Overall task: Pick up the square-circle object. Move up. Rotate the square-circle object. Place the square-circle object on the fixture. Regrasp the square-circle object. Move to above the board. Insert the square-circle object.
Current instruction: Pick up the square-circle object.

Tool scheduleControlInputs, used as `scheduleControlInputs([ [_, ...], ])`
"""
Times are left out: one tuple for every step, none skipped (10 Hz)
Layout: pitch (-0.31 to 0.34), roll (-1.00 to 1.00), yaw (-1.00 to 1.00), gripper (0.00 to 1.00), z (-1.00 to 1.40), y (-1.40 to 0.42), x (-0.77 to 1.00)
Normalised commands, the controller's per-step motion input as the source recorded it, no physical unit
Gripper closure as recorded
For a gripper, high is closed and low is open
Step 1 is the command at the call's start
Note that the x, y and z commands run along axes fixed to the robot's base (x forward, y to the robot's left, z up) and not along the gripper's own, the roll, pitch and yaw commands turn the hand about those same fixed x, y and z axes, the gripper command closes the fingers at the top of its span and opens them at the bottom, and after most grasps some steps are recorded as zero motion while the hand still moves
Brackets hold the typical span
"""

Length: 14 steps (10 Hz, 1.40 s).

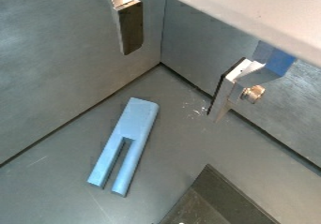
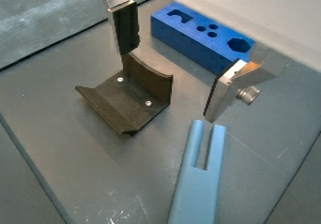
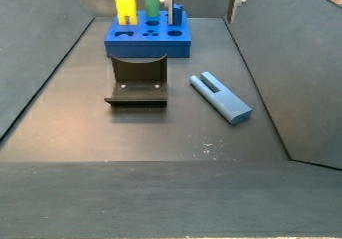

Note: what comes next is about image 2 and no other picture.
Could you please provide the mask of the wrist-2 gripper right finger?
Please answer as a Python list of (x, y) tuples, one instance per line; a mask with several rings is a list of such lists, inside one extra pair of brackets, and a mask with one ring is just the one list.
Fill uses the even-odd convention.
[(236, 99), (250, 105), (259, 95), (254, 86), (277, 77), (290, 60), (270, 47), (255, 44), (250, 61), (236, 59), (215, 78), (203, 110), (204, 119), (212, 123)]

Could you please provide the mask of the wrist-2 gripper left finger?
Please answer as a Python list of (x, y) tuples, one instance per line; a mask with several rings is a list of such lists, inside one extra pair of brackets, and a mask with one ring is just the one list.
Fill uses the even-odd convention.
[(103, 0), (113, 25), (120, 54), (127, 54), (139, 45), (136, 2), (132, 0)]

